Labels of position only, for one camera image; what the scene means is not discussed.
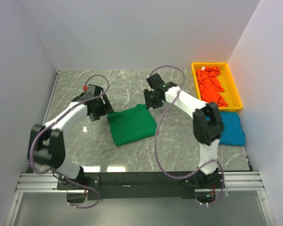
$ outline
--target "gray marble tabletop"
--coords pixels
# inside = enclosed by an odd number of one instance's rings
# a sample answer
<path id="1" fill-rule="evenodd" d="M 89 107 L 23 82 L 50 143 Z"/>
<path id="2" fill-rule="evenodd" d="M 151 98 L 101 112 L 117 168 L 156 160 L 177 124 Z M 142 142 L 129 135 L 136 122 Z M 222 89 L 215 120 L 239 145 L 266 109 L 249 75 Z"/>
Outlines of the gray marble tabletop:
<path id="1" fill-rule="evenodd" d="M 107 96 L 114 111 L 123 111 L 144 104 L 143 90 L 149 70 L 87 70 L 59 71 L 54 87 L 47 121 L 56 117 L 81 92 L 85 81 L 93 74 L 105 75 L 110 81 Z M 186 83 L 183 90 L 196 96 L 191 70 L 184 71 Z M 164 81 L 180 84 L 181 74 L 176 70 L 160 70 Z M 106 87 L 102 78 L 94 78 L 93 84 Z M 150 109 L 156 121 L 164 107 Z M 159 171 L 153 150 L 153 137 L 116 147 L 110 133 L 107 117 L 91 122 L 86 117 L 65 135 L 67 156 L 89 171 Z M 199 163 L 199 144 L 194 138 L 192 120 L 173 106 L 163 120 L 158 137 L 158 156 L 165 170 L 194 170 Z M 218 160 L 225 170 L 249 170 L 243 147 L 220 145 Z"/>

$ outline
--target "folded blue fabric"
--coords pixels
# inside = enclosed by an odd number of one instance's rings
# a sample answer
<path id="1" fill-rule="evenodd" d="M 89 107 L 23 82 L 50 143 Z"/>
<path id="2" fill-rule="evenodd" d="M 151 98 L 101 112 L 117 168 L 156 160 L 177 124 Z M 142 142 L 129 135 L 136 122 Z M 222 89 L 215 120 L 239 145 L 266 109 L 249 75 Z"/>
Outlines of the folded blue fabric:
<path id="1" fill-rule="evenodd" d="M 223 145 L 245 145 L 245 135 L 236 112 L 220 112 L 225 129 L 220 138 Z"/>

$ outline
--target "green cloth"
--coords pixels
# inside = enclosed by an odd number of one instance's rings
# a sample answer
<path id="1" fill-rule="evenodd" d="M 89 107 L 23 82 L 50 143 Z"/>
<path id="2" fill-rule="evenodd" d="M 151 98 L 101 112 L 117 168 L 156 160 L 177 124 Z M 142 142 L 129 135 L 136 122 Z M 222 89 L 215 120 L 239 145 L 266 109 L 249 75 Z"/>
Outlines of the green cloth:
<path id="1" fill-rule="evenodd" d="M 155 135 L 156 122 L 146 105 L 109 113 L 108 123 L 116 146 Z"/>

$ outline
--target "red cloth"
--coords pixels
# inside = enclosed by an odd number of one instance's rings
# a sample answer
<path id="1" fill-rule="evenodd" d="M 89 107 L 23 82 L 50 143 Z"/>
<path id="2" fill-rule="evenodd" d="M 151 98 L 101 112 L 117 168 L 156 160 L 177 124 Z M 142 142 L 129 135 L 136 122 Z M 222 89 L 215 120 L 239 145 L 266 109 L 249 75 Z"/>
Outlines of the red cloth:
<path id="1" fill-rule="evenodd" d="M 221 71 L 218 67 L 206 67 L 204 71 L 197 69 L 197 82 L 201 99 L 208 103 L 215 102 L 219 107 L 227 107 L 228 103 L 219 92 L 224 92 L 217 76 Z"/>

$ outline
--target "yellow plastic tray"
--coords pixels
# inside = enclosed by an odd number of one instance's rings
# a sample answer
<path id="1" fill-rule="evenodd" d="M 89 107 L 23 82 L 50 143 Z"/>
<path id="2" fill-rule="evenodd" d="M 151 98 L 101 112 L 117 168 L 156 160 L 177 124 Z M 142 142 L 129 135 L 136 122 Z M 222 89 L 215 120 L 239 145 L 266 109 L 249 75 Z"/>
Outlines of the yellow plastic tray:
<path id="1" fill-rule="evenodd" d="M 227 63 L 192 63 L 192 74 L 198 99 L 201 100 L 201 96 L 197 83 L 196 70 L 202 67 L 218 67 L 221 70 L 221 74 L 217 78 L 225 91 L 220 92 L 220 94 L 228 103 L 228 107 L 219 107 L 219 110 L 227 112 L 240 111 L 242 109 L 242 102 Z"/>

